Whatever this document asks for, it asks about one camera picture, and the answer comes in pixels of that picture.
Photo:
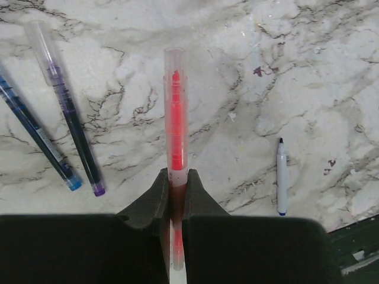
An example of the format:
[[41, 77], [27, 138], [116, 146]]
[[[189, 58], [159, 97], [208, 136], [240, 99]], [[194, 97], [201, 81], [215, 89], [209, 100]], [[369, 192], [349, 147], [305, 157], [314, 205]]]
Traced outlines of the dark blue pen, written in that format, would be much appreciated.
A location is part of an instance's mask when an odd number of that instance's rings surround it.
[[26, 23], [24, 29], [45, 81], [54, 89], [57, 96], [92, 191], [96, 197], [102, 196], [105, 194], [105, 186], [76, 110], [57, 45], [53, 42], [44, 21], [30, 21]]

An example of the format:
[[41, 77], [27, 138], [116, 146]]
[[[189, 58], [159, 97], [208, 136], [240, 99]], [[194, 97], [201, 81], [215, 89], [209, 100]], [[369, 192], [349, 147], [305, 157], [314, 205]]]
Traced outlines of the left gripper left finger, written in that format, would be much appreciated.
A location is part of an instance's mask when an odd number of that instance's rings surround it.
[[168, 171], [117, 214], [1, 216], [2, 283], [168, 283]]

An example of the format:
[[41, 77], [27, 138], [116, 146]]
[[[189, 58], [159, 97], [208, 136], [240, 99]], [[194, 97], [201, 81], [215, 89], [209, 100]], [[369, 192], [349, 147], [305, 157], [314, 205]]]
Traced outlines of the blue pen with cap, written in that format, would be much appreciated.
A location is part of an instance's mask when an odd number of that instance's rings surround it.
[[26, 104], [23, 103], [2, 72], [1, 97], [52, 164], [68, 188], [71, 191], [79, 189], [82, 185], [81, 180], [74, 174], [69, 164], [61, 156], [58, 149], [53, 145], [48, 135], [36, 120], [35, 116], [31, 113]]

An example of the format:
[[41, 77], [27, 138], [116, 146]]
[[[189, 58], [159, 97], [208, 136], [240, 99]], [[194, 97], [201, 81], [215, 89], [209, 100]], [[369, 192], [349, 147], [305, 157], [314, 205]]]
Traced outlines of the grey pen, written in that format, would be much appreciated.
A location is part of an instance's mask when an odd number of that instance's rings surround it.
[[277, 211], [280, 216], [286, 216], [287, 214], [287, 192], [287, 155], [284, 140], [280, 138], [277, 149]]

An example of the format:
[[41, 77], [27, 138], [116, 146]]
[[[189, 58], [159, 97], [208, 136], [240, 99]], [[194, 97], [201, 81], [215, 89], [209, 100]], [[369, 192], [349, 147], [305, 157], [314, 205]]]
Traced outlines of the red pen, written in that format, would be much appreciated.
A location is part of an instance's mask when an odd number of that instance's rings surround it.
[[186, 51], [179, 47], [164, 50], [163, 76], [165, 100], [166, 151], [169, 205], [172, 221], [172, 262], [180, 271], [184, 266], [182, 217], [188, 182], [188, 95]]

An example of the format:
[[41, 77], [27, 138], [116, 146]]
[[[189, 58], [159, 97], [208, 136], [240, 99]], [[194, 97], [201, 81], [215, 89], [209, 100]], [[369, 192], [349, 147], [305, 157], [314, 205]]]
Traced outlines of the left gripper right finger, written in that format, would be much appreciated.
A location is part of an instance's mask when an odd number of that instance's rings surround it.
[[335, 249], [316, 221], [228, 214], [188, 173], [182, 221], [188, 283], [342, 283]]

